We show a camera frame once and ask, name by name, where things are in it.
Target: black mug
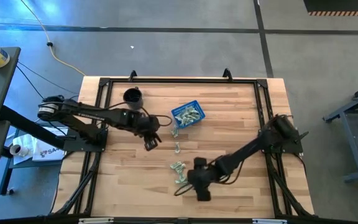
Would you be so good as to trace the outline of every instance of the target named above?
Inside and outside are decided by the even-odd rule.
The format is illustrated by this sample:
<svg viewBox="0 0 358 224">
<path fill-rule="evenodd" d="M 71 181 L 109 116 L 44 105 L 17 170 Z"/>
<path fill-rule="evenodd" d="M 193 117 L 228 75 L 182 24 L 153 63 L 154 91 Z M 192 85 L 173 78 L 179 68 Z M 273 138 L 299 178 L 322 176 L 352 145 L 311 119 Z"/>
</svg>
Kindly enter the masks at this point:
<svg viewBox="0 0 358 224">
<path fill-rule="evenodd" d="M 139 110 L 143 107 L 142 92 L 138 87 L 125 91 L 123 99 L 132 110 Z"/>
</svg>

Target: gray floor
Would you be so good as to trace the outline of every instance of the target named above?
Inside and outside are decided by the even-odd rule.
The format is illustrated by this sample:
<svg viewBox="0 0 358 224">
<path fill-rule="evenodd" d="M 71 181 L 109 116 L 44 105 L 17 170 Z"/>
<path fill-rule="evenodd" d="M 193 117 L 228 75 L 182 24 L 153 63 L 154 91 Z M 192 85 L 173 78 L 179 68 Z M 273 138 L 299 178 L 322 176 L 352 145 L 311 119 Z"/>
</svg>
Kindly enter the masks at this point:
<svg viewBox="0 0 358 224">
<path fill-rule="evenodd" d="M 252 0 L 82 0 L 26 1 L 50 25 L 92 27 L 192 27 L 255 29 Z M 260 0 L 266 29 L 358 30 L 358 17 L 310 17 L 302 0 Z M 0 0 L 0 23 L 36 24 L 20 1 Z M 258 34 L 145 32 L 49 32 L 56 54 L 88 75 L 266 77 Z M 79 91 L 82 76 L 51 57 L 43 32 L 0 30 L 0 46 L 22 48 L 20 61 L 41 75 Z M 356 171 L 340 121 L 321 117 L 358 90 L 358 36 L 267 35 L 275 77 L 284 78 L 295 124 L 309 130 L 305 162 L 314 210 L 326 218 L 358 221 L 358 182 L 342 176 Z M 43 96 L 72 96 L 24 70 Z M 40 97 L 20 73 L 5 104 L 35 119 Z M 0 162 L 0 179 L 4 161 Z M 45 215 L 59 167 L 14 170 L 17 194 L 0 196 L 0 218 Z"/>
</svg>

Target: wooden table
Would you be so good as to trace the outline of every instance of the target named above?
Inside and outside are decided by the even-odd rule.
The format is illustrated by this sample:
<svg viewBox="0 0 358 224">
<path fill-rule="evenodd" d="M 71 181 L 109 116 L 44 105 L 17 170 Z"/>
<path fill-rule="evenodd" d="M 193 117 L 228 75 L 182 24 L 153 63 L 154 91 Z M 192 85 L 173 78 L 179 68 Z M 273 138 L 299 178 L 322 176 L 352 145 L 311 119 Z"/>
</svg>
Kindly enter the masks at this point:
<svg viewBox="0 0 358 224">
<path fill-rule="evenodd" d="M 99 79 L 84 77 L 79 101 L 94 105 Z M 269 78 L 267 82 L 273 113 L 291 114 L 283 79 Z M 144 94 L 144 108 L 150 114 L 170 116 L 172 109 L 198 100 L 206 118 L 194 126 L 181 129 L 177 138 L 170 134 L 172 125 L 161 127 L 158 135 L 163 142 L 150 152 L 144 149 L 142 139 L 110 128 L 98 172 L 93 217 L 274 217 L 266 162 L 261 152 L 245 161 L 236 183 L 211 184 L 210 202 L 198 202 L 194 190 L 179 197 L 173 196 L 178 188 L 174 183 L 178 176 L 171 170 L 170 164 L 182 161 L 187 168 L 191 168 L 196 156 L 211 160 L 236 151 L 256 137 L 260 126 L 252 85 L 114 83 L 110 105 L 122 102 L 123 93 L 134 86 L 138 86 Z M 160 122 L 166 123 L 167 119 L 162 118 Z M 177 141 L 181 147 L 179 154 L 174 153 Z M 83 157 L 83 152 L 76 152 L 63 161 L 53 211 L 61 208 L 76 189 Z M 302 163 L 291 154 L 283 155 L 283 163 L 289 189 L 304 208 L 313 213 Z M 87 191 L 85 189 L 83 207 Z M 278 197 L 284 211 L 280 190 Z"/>
</svg>

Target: yellow cable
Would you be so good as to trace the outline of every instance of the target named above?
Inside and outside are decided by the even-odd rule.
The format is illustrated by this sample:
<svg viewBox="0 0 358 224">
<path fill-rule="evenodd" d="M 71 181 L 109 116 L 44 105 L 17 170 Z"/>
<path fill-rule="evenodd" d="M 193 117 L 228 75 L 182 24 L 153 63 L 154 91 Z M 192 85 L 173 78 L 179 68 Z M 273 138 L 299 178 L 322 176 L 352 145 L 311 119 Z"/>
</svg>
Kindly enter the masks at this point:
<svg viewBox="0 0 358 224">
<path fill-rule="evenodd" d="M 38 17 L 37 17 L 37 16 L 35 15 L 35 13 L 30 9 L 29 6 L 27 6 L 27 4 L 26 4 L 23 0 L 21 0 L 21 1 L 22 1 L 22 3 L 26 6 L 26 8 L 28 8 L 29 11 L 34 15 L 34 17 L 38 20 L 38 22 L 40 23 L 42 29 L 43 29 L 44 32 L 45 32 L 45 35 L 47 36 L 48 42 L 50 42 L 50 39 L 49 39 L 47 30 L 45 29 L 45 27 L 44 27 L 44 25 L 42 24 L 42 22 L 38 19 Z M 54 57 L 54 59 L 56 59 L 56 61 L 58 61 L 58 62 L 60 62 L 60 63 L 62 63 L 62 64 L 64 64 L 64 65 L 66 65 L 66 66 L 69 66 L 70 68 L 73 68 L 73 69 L 76 70 L 77 72 L 81 73 L 83 76 L 86 76 L 85 73 L 83 73 L 83 72 L 82 72 L 81 70 L 79 70 L 78 68 L 76 68 L 76 67 L 74 67 L 74 66 L 72 66 L 72 65 L 70 65 L 70 64 L 68 64 L 68 63 L 66 63 L 66 62 L 64 62 L 64 61 L 62 61 L 62 60 L 60 60 L 59 58 L 57 58 L 57 57 L 55 56 L 55 54 L 53 53 L 52 46 L 49 46 L 49 50 L 50 50 L 50 53 L 52 54 L 52 56 Z"/>
</svg>

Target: blue plastic basket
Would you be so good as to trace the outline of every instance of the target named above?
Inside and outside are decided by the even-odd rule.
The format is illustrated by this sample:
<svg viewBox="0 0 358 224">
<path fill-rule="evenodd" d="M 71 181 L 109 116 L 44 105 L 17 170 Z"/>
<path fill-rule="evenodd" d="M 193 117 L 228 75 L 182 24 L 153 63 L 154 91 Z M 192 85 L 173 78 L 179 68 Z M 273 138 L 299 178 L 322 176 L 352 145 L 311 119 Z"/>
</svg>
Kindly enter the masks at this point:
<svg viewBox="0 0 358 224">
<path fill-rule="evenodd" d="M 196 109 L 196 110 L 200 113 L 201 118 L 198 119 L 198 120 L 196 120 L 196 121 L 193 121 L 193 122 L 190 123 L 190 124 L 186 124 L 186 125 L 184 125 L 184 126 L 180 126 L 180 125 L 179 125 L 179 124 L 180 124 L 180 121 L 176 119 L 176 116 L 179 115 L 183 110 L 185 110 L 185 109 L 186 109 L 187 107 L 189 107 L 189 106 L 193 106 L 194 109 Z M 175 109 L 171 110 L 171 112 L 172 112 L 172 115 L 173 115 L 173 119 L 175 119 L 175 121 L 177 122 L 177 126 L 178 126 L 178 128 L 180 128 L 180 129 L 183 129 L 183 128 L 185 128 L 185 127 L 189 127 L 190 125 L 195 124 L 195 123 L 197 123 L 198 121 L 201 121 L 202 119 L 205 118 L 204 111 L 203 111 L 203 109 L 201 109 L 200 104 L 199 104 L 196 100 L 194 100 L 194 101 L 192 101 L 192 102 L 189 102 L 189 103 L 187 103 L 187 104 L 185 104 L 185 105 L 183 105 L 183 106 L 179 106 L 178 108 L 175 108 Z"/>
</svg>

